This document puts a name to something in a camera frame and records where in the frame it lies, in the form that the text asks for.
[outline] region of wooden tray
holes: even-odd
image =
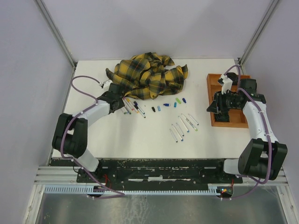
[[[208,74],[206,78],[207,82],[207,92],[209,96],[209,104],[212,103],[214,94],[217,91],[221,91],[221,85],[218,83],[218,79],[221,74]],[[248,75],[242,75],[241,79],[250,78]],[[237,91],[237,86],[233,85],[231,91]],[[231,109],[228,112],[229,122],[218,122],[215,121],[215,116],[211,113],[211,124],[214,127],[241,127],[248,128],[247,120],[241,110]]]

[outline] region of black mounting plate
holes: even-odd
[[[242,183],[242,178],[223,172],[224,159],[102,159],[100,162],[102,174],[108,176],[114,190],[208,190],[209,183],[231,184],[233,179],[234,183]],[[52,159],[50,165],[73,166],[73,162]],[[94,182],[83,170],[79,174],[78,183]]]

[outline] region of yellow plaid fabric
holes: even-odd
[[[149,52],[122,60],[115,66],[114,73],[106,69],[106,74],[113,83],[125,87],[125,96],[155,99],[158,95],[181,92],[188,77],[187,65],[170,70],[164,69],[166,65],[174,65],[169,56]]]

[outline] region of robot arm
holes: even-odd
[[[222,85],[222,91],[216,92],[214,101],[207,108],[208,112],[215,113],[215,119],[222,122],[229,122],[228,111],[240,109],[243,111],[249,126],[251,140],[242,152],[239,159],[224,161],[224,172],[230,174],[250,175],[258,178],[265,178],[268,167],[269,143],[262,117],[257,107],[243,93],[231,92],[229,86],[233,81],[222,75],[218,82]],[[287,154],[285,144],[280,144],[273,134],[266,113],[266,100],[262,94],[256,93],[255,79],[242,79],[240,88],[244,89],[261,108],[268,127],[272,144],[271,172],[269,180],[275,180]]]
[[[99,160],[87,149],[87,129],[98,119],[122,108],[124,106],[122,97],[122,87],[111,83],[109,90],[97,98],[98,104],[76,118],[72,123],[64,141],[64,154],[73,156],[83,167],[95,172],[99,166]],[[62,136],[75,114],[63,113],[59,116],[52,141],[54,149],[60,150]]]

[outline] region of white marker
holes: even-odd
[[[127,106],[127,108],[129,110],[132,110],[132,111],[135,110],[135,108],[134,107],[132,108],[131,105],[125,100],[125,98],[123,98],[122,101],[124,102],[124,104]]]
[[[172,130],[171,130],[171,129],[170,129],[170,133],[171,133],[171,135],[173,136],[174,140],[175,140],[176,142],[178,142],[178,140],[177,140],[176,136],[174,135],[174,133],[172,132]]]
[[[199,123],[194,119],[194,117],[191,116],[191,114],[188,114],[188,115],[197,125],[199,125]]]
[[[179,116],[178,118],[179,118],[179,119],[181,120],[181,122],[183,123],[183,125],[184,125],[184,127],[186,128],[187,132],[189,132],[189,129],[187,128],[187,126],[185,125],[185,123],[183,122],[183,120],[181,119],[181,117]]]
[[[183,115],[182,113],[181,115],[186,119],[186,121],[191,125],[191,127],[193,127],[195,131],[197,131],[197,128],[194,126],[194,124],[192,124],[192,122],[185,115]]]
[[[143,111],[143,109],[141,109],[141,107],[139,105],[138,106],[138,109],[140,110],[141,113],[145,114],[145,112]]]
[[[127,106],[126,104],[125,104],[124,107],[125,107],[125,109],[127,110],[127,113],[128,113],[128,114],[132,114],[131,111],[128,109],[128,106]]]
[[[134,110],[136,113],[139,112],[138,110],[135,110],[134,105],[132,104],[132,102],[131,102],[128,98],[125,98],[125,100],[130,104],[130,106],[133,108],[133,110]]]
[[[145,115],[141,112],[140,109],[138,109],[138,111],[140,112],[140,114],[145,118]]]
[[[181,127],[178,125],[178,123],[176,123],[176,125],[177,125],[177,127],[178,127],[178,129],[180,131],[180,134],[182,134],[182,136],[184,136],[184,132],[182,131]]]
[[[180,137],[181,141],[184,141],[184,140],[183,140],[183,137],[178,133],[176,127],[175,127],[173,124],[171,124],[171,126],[173,127],[173,129],[174,129],[174,131],[176,132],[176,134]]]
[[[121,112],[123,112],[123,114],[126,114],[127,113],[127,110],[125,108],[121,108]]]

